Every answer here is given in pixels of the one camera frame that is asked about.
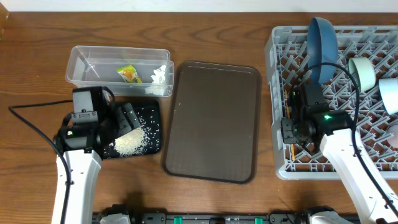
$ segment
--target blue bowl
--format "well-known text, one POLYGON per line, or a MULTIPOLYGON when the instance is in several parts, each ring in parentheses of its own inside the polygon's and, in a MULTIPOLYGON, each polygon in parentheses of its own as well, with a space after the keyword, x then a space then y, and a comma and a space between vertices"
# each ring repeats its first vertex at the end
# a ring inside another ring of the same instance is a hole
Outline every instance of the blue bowl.
MULTIPOLYGON (((314 17, 308 28, 307 55, 311 56, 308 66, 322 62, 337 62, 337 38, 335 28, 327 19, 314 17)), ((325 83, 333 77, 336 68, 322 65, 312 69, 312 83, 325 83)))

